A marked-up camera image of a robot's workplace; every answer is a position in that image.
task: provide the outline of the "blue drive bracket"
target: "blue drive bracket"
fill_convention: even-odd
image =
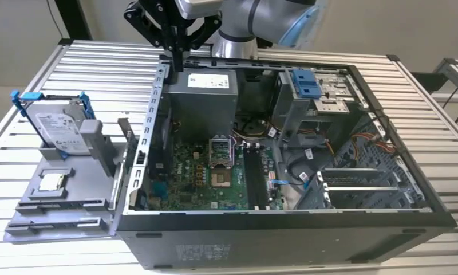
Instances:
[[[82,91],[79,98],[80,98],[80,100],[83,102],[83,106],[86,107],[87,119],[96,119],[95,111],[94,111],[92,104],[91,104],[91,98],[86,94],[86,91]]]
[[[14,90],[12,93],[10,94],[10,96],[12,97],[12,103],[18,107],[19,112],[23,115],[23,117],[27,117],[27,119],[30,120],[31,125],[32,125],[32,127],[34,127],[34,129],[35,129],[35,131],[36,131],[42,141],[43,141],[44,146],[48,147],[48,142],[46,141],[43,135],[39,132],[39,129],[38,129],[36,125],[32,122],[32,119],[30,117],[30,114],[28,114],[24,106],[23,106],[23,101],[22,101],[22,100],[24,100],[24,101],[38,101],[38,100],[42,100],[44,98],[44,94],[42,92],[27,92],[27,93],[24,93],[24,95],[22,97],[19,97],[19,95],[20,95],[20,91],[19,90]]]
[[[305,99],[320,99],[323,92],[321,87],[316,81],[315,72],[311,70],[295,69],[293,82],[297,94]]]

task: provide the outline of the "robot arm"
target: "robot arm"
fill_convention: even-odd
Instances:
[[[256,37],[296,47],[319,13],[316,0],[139,0],[130,4],[124,17],[150,43],[163,46],[180,72],[191,49],[199,49],[220,27],[212,55],[256,59]],[[188,35],[188,27],[201,17],[204,24]]]
[[[155,47],[163,46],[165,54],[173,59],[175,70],[179,72],[184,70],[184,58],[188,56],[191,49],[199,49],[221,26],[221,17],[217,14],[219,7],[216,5],[213,6],[216,14],[204,17],[204,24],[192,35],[188,35],[188,27],[192,26],[196,20],[187,18],[195,18],[195,16],[208,14],[208,12],[203,12],[207,9],[200,6],[183,5],[188,2],[204,1],[184,0],[176,2],[175,0],[139,0],[128,5],[128,9],[124,12],[127,21],[150,43]]]

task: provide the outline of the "motherboard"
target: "motherboard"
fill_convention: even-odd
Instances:
[[[150,209],[163,211],[252,209],[244,150],[244,146],[237,145],[232,139],[228,139],[228,143],[223,140],[209,143],[176,142],[168,179],[152,183]],[[276,173],[269,148],[259,150],[259,158],[263,169],[256,172],[261,174],[265,182],[260,184],[267,188],[269,175]],[[224,159],[231,159],[231,163],[224,162]],[[215,160],[224,162],[225,165],[215,165]],[[283,209],[283,196],[279,190],[273,193],[268,207],[279,210]]]

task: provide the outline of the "green circuit board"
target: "green circuit board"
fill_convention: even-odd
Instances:
[[[272,151],[261,151],[265,179],[268,171],[275,171]],[[209,145],[176,143],[167,196],[150,196],[151,210],[248,210],[248,190],[244,170],[243,147],[235,149],[235,163],[223,171],[231,174],[231,184],[213,185],[216,178],[209,166]],[[280,193],[269,205],[271,209],[283,209]]]

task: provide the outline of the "side panel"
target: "side panel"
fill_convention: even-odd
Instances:
[[[380,262],[437,234],[393,227],[119,232],[146,269]]]

